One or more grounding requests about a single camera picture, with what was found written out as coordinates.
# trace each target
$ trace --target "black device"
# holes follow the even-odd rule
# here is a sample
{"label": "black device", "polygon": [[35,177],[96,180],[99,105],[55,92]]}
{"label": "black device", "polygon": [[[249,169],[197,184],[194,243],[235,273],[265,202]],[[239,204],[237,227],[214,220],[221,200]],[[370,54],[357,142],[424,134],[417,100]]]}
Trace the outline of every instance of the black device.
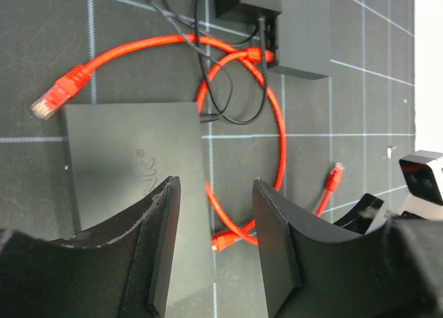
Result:
{"label": "black device", "polygon": [[215,10],[218,17],[248,23],[266,17],[273,71],[308,79],[331,75],[329,0],[215,0]]}
{"label": "black device", "polygon": [[180,181],[68,240],[0,229],[2,317],[163,318]]}
{"label": "black device", "polygon": [[64,108],[79,230],[143,199],[169,174],[181,178],[181,212],[168,305],[212,286],[208,205],[195,103]]}
{"label": "black device", "polygon": [[443,206],[443,154],[418,150],[399,160],[409,192]]}

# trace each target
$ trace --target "red ethernet cable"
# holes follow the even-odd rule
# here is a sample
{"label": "red ethernet cable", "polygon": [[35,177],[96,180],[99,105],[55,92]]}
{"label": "red ethernet cable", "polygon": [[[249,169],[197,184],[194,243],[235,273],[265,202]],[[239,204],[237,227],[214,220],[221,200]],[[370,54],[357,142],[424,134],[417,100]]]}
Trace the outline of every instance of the red ethernet cable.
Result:
{"label": "red ethernet cable", "polygon": [[[193,34],[187,34],[186,37],[191,41],[195,42],[196,37]],[[208,77],[212,80],[215,77],[215,74],[220,70],[220,67],[228,64],[233,60],[239,60],[255,77],[255,79],[263,85],[263,76],[260,71],[255,68],[253,62],[261,61],[261,50],[259,48],[248,48],[245,51],[238,51],[237,49],[229,46],[228,44],[221,42],[217,39],[213,39],[211,37],[202,36],[201,43],[207,44],[209,46],[214,46],[220,50],[223,50],[229,53],[227,56],[222,58],[218,65],[212,67],[210,72],[208,73]],[[139,51],[145,48],[151,48],[153,46],[163,46],[168,44],[177,44],[184,42],[182,36],[180,35],[166,35],[159,37],[151,37],[149,39],[141,39],[135,42],[130,42],[126,44],[122,44],[121,46],[117,46],[102,55],[94,58],[90,62],[85,65],[77,65],[74,69],[69,71],[66,75],[58,79],[54,86],[49,89],[39,100],[37,100],[32,106],[31,109],[34,114],[43,119],[48,119],[51,117],[65,102],[72,99],[83,86],[89,81],[92,76],[92,73],[103,64],[108,63],[109,61],[118,58],[120,56],[126,55],[128,53]],[[266,52],[266,60],[270,62],[273,59],[273,54],[269,51]],[[198,96],[197,96],[197,104],[199,108],[199,112],[201,112],[203,108],[204,99],[206,97],[208,91],[208,85],[206,82],[203,82]],[[284,167],[286,164],[286,133],[284,128],[284,120],[283,115],[278,104],[278,101],[272,92],[271,88],[267,90],[268,99],[271,102],[271,106],[273,112],[275,114],[275,118],[278,124],[278,130],[280,133],[280,163],[278,166],[277,178],[275,180],[274,188],[279,190],[284,175]],[[230,241],[231,238],[240,237],[245,241],[257,245],[257,239],[248,234],[255,226],[255,221],[251,221],[248,225],[243,228],[239,228],[235,225],[227,214],[224,212],[223,208],[220,206],[217,198],[214,196],[210,185],[206,182],[206,194],[208,196],[209,202],[213,206],[215,212],[223,221],[223,223],[231,230],[230,232],[224,233],[222,235],[217,235],[213,239],[216,241],[222,241],[223,237]],[[214,251],[222,250],[224,247],[214,247]]]}

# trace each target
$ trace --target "black plastic part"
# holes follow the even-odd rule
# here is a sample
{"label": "black plastic part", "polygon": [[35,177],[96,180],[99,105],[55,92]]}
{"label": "black plastic part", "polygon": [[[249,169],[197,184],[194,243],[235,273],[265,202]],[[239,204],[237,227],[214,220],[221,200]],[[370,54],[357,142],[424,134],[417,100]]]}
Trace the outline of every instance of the black plastic part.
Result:
{"label": "black plastic part", "polygon": [[383,200],[365,193],[360,201],[347,212],[341,219],[334,224],[344,229],[353,231],[354,233],[365,234],[368,231],[372,221],[374,221],[380,208],[383,205]]}
{"label": "black plastic part", "polygon": [[275,19],[282,12],[281,0],[215,0],[217,17],[249,24],[259,17]]}
{"label": "black plastic part", "polygon": [[[443,317],[443,222],[389,220],[362,236],[317,218],[261,180],[254,182],[253,207],[270,317]],[[279,222],[270,223],[269,213]],[[288,228],[290,239],[275,248]],[[296,258],[291,272],[281,268],[292,264],[281,261],[287,247]],[[301,287],[282,293],[279,282],[294,272]]]}
{"label": "black plastic part", "polygon": [[169,177],[70,240],[0,230],[2,317],[164,317],[179,208]]}

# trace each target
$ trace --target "white grid line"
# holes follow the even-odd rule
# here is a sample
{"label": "white grid line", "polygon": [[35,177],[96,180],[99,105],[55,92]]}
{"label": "white grid line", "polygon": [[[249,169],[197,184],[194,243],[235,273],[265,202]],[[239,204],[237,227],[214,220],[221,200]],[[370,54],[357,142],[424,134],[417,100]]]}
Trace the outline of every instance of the white grid line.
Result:
{"label": "white grid line", "polygon": [[63,136],[5,136],[0,137],[0,143],[56,143],[63,141]]}
{"label": "white grid line", "polygon": [[376,10],[374,10],[373,8],[370,8],[369,6],[365,5],[364,3],[362,3],[359,0],[353,0],[355,1],[357,4],[360,4],[361,6],[363,6],[364,8],[366,8],[367,10],[371,11],[372,13],[378,15],[380,18],[386,20],[387,22],[389,22],[391,25],[401,29],[402,31],[404,31],[406,34],[409,34],[410,36],[414,36],[414,34],[412,34],[409,30],[406,30],[405,28],[401,27],[399,24],[396,24],[395,22],[393,22],[391,20],[390,17],[385,17],[384,15],[381,15],[380,13],[378,13]]}
{"label": "white grid line", "polygon": [[[210,25],[209,25],[209,0],[205,0],[205,22],[206,22],[206,32],[209,33],[210,32]],[[209,56],[210,55],[210,46],[206,46],[206,54]],[[210,66],[210,62],[209,60],[206,60],[206,65]],[[208,103],[208,109],[209,109],[209,113],[211,113],[211,103]],[[213,122],[209,122],[208,124],[208,154],[209,154],[209,184],[211,189],[214,191],[214,144],[213,144]],[[212,209],[210,207],[210,228],[211,228],[211,233],[215,232],[215,212],[214,209]],[[214,318],[218,318],[219,315],[219,310],[218,310],[218,288],[217,288],[217,255],[215,252],[212,252],[213,255],[213,277],[214,277],[214,282],[213,282],[213,315]]]}
{"label": "white grid line", "polygon": [[[388,17],[391,16],[391,0],[388,0]],[[392,74],[392,39],[391,39],[391,26],[388,25],[388,74]],[[388,132],[392,132],[392,83],[388,80]],[[389,146],[392,146],[392,137],[388,137]],[[392,188],[392,153],[391,157],[388,158],[388,187]],[[392,207],[392,195],[389,194],[389,208]]]}
{"label": "white grid line", "polygon": [[[203,135],[201,136],[202,139],[254,139],[254,138],[276,138],[278,137],[278,134],[217,134],[213,136]],[[330,137],[333,138],[335,136],[415,136],[415,134],[412,133],[300,133],[300,134],[286,134],[286,137]]]}
{"label": "white grid line", "polygon": [[379,76],[379,77],[382,77],[382,78],[386,78],[388,80],[393,80],[393,81],[396,81],[396,82],[400,82],[401,84],[405,84],[405,85],[408,85],[408,86],[414,86],[414,84],[412,84],[410,82],[407,82],[407,81],[404,81],[404,80],[400,80],[400,79],[396,79],[394,77],[387,76],[387,75],[382,74],[382,73],[378,73],[378,72],[374,72],[374,71],[371,71],[371,70],[367,70],[367,69],[364,69],[362,67],[356,67],[355,65],[352,65],[352,64],[340,62],[339,60],[331,60],[331,63],[343,65],[344,67],[349,67],[351,69],[363,71],[365,73],[373,74],[374,76]]}
{"label": "white grid line", "polygon": [[[332,125],[332,77],[328,78],[328,98],[329,98],[329,166],[332,166],[334,163],[334,140],[333,140],[333,132],[334,127]],[[334,205],[334,193],[331,194],[329,198],[329,205]],[[329,216],[329,221],[333,223],[334,215],[331,213]]]}
{"label": "white grid line", "polygon": [[[136,6],[137,8],[143,8],[143,9],[149,10],[149,11],[154,11],[153,7],[151,7],[151,6],[147,5],[147,4],[139,3],[137,1],[132,1],[132,0],[113,0],[113,1],[118,1],[120,3],[124,3],[124,4],[127,4],[127,5]],[[169,16],[173,15],[172,12],[168,12],[168,11],[164,11],[164,12],[165,12],[165,14],[167,14]],[[180,15],[180,17],[183,18],[183,19],[186,19],[188,21],[191,21],[191,22],[194,21],[193,18],[186,17],[184,15]],[[210,27],[211,29],[221,30],[221,31],[224,31],[224,32],[227,32],[227,33],[230,33],[230,34],[234,34],[234,35],[239,35],[239,36],[243,36],[243,37],[248,37],[249,36],[246,33],[239,32],[237,30],[229,29],[229,28],[226,28],[226,27],[214,25],[214,24],[211,24],[211,23],[207,23],[205,21],[199,21],[199,24],[202,24],[202,25],[204,25],[207,28]],[[354,66],[352,64],[340,62],[338,60],[331,60],[331,62],[333,62],[335,64],[343,65],[345,67],[349,67],[351,69],[356,69],[356,70],[359,70],[359,71],[363,70],[361,67],[356,67],[356,66]],[[400,80],[400,79],[396,79],[394,77],[386,76],[386,75],[384,75],[382,73],[378,73],[378,72],[374,72],[374,71],[369,71],[369,70],[365,70],[365,72],[373,74],[373,75],[376,75],[376,76],[379,76],[379,77],[383,77],[383,78],[386,78],[386,79],[391,79],[391,80],[394,80],[394,81],[397,81],[397,82],[400,82],[400,83],[403,83],[403,84],[406,84],[406,85],[413,86],[413,84],[411,84],[409,82],[406,82],[406,81],[403,81],[403,80]]]}
{"label": "white grid line", "polygon": [[[367,133],[367,134],[287,134],[286,137],[329,137],[333,138],[335,136],[415,136],[415,134],[409,133],[399,133],[399,134],[389,134],[389,133]],[[277,138],[278,134],[217,134],[217,135],[204,135],[201,136],[202,139],[214,140],[214,139],[253,139],[253,138]],[[65,138],[63,136],[3,136],[0,137],[0,143],[33,143],[33,142],[54,142],[63,141]]]}
{"label": "white grid line", "polygon": [[[283,123],[286,127],[286,85],[285,76],[282,74],[282,113],[283,113]],[[283,195],[287,197],[287,169],[284,170],[283,175]]]}
{"label": "white grid line", "polygon": [[[94,24],[94,0],[87,0],[88,3],[88,38],[89,38],[89,59],[96,56],[96,29]],[[96,73],[91,77],[91,103],[97,103],[97,80]]]}
{"label": "white grid line", "polygon": [[[403,189],[403,188],[407,188],[407,186],[406,186],[406,185],[399,186],[398,188],[392,188],[392,189],[390,189],[390,190],[386,190],[386,191],[383,191],[383,192],[375,193],[374,195],[375,195],[375,196],[378,196],[378,195],[385,195],[386,193],[392,193],[392,192],[395,192],[395,191],[401,190],[401,189]],[[359,202],[359,201],[360,201],[360,200],[354,200],[353,202],[347,202],[346,204],[338,205],[338,206],[335,206],[335,207],[333,207],[333,208],[331,208],[331,209],[327,209],[327,210],[324,211],[323,213],[336,211],[337,209],[342,209],[343,207],[347,207],[347,206],[349,206],[349,205],[356,204],[356,203]]]}
{"label": "white grid line", "polygon": [[[361,71],[362,75],[362,110],[363,110],[363,134],[366,134],[366,9],[364,7],[365,0],[361,0],[363,6],[361,6],[361,45],[363,48],[362,51],[362,62],[361,65],[363,67],[363,70]],[[367,186],[367,176],[368,176],[368,160],[367,160],[367,150],[366,150],[366,135],[363,135],[363,192],[366,192],[366,186]]]}
{"label": "white grid line", "polygon": [[[112,0],[112,1],[118,1],[118,2],[123,3],[123,4],[131,5],[131,6],[135,6],[137,8],[142,8],[142,9],[145,9],[145,10],[148,10],[148,11],[155,12],[155,9],[151,5],[139,3],[137,1],[132,1],[132,0]],[[169,15],[169,16],[174,15],[174,13],[169,12],[167,10],[163,10],[163,12],[166,15]],[[194,22],[194,18],[187,17],[185,15],[180,15],[180,18],[186,19],[189,22]],[[238,36],[242,36],[242,37],[250,36],[250,34],[239,32],[238,30],[233,30],[233,29],[229,29],[229,28],[226,28],[226,27],[214,25],[214,24],[211,24],[210,22],[206,22],[206,21],[199,21],[199,25],[205,26],[206,28],[217,29],[217,30],[220,30],[220,31],[223,31],[223,32],[227,32],[227,33],[238,35]]]}

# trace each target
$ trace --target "black power adapter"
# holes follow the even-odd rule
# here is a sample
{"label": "black power adapter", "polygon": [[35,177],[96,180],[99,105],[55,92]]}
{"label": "black power adapter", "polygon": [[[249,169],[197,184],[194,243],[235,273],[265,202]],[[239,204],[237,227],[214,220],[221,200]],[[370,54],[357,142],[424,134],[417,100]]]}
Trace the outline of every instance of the black power adapter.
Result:
{"label": "black power adapter", "polygon": [[330,76],[329,0],[215,0],[215,12],[248,24],[266,17],[271,70],[312,80]]}
{"label": "black power adapter", "polygon": [[218,17],[255,24],[259,17],[275,19],[282,12],[281,0],[215,0]]}

